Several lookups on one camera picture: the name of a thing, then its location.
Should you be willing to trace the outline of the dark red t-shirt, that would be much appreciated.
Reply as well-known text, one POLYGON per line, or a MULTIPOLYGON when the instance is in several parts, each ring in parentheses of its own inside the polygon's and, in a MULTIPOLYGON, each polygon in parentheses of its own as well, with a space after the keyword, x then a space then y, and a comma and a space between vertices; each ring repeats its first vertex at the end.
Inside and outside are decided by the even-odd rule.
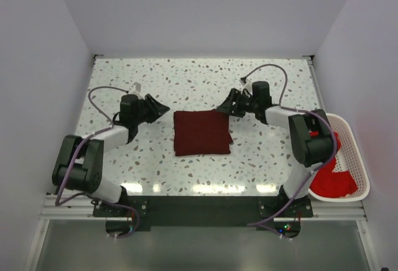
POLYGON ((233 142, 229 116, 215 110, 174 112, 174 152, 191 155, 229 155, 233 142))

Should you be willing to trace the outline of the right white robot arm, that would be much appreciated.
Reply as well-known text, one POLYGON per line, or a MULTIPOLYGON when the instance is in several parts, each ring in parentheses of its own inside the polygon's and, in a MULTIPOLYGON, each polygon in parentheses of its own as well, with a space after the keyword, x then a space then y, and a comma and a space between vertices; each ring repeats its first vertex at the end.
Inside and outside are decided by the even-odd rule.
POLYGON ((265 125, 289 131, 292 153, 301 167, 291 172, 281 186, 277 210, 285 217, 296 213, 299 210, 298 200, 308 195, 317 171, 334 159, 337 153, 337 139, 326 112, 322 109, 290 109, 273 103, 266 81, 255 81, 242 90, 231 89, 216 111, 234 117, 251 113, 265 125))

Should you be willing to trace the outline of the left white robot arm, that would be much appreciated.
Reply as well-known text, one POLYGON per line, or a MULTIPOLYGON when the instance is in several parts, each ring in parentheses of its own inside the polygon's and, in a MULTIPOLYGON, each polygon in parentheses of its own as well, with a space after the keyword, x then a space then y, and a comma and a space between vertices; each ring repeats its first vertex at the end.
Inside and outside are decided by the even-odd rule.
POLYGON ((129 209, 125 189, 103 177, 104 154, 131 143, 142 123, 152 124, 169 111, 150 94, 143 98, 125 94, 109 127, 86 136, 65 136, 52 173, 52 183, 58 187, 55 205, 88 195, 107 203, 114 216, 125 215, 129 209))

